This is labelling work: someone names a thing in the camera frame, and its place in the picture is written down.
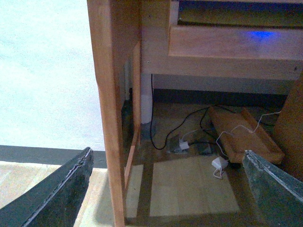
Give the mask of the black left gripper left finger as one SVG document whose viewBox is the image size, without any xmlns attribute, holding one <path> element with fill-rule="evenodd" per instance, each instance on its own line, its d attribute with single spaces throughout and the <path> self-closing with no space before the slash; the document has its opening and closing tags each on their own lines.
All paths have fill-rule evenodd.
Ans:
<svg viewBox="0 0 303 227">
<path fill-rule="evenodd" d="M 2 227 L 72 227 L 93 170 L 90 147 L 0 210 Z"/>
</svg>

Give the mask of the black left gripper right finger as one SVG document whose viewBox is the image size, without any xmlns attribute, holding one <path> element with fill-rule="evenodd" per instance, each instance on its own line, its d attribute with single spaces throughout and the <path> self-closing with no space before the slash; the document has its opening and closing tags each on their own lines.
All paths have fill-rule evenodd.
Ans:
<svg viewBox="0 0 303 227">
<path fill-rule="evenodd" d="M 303 183 L 251 150 L 243 167 L 251 193 L 271 227 L 303 225 Z"/>
</svg>

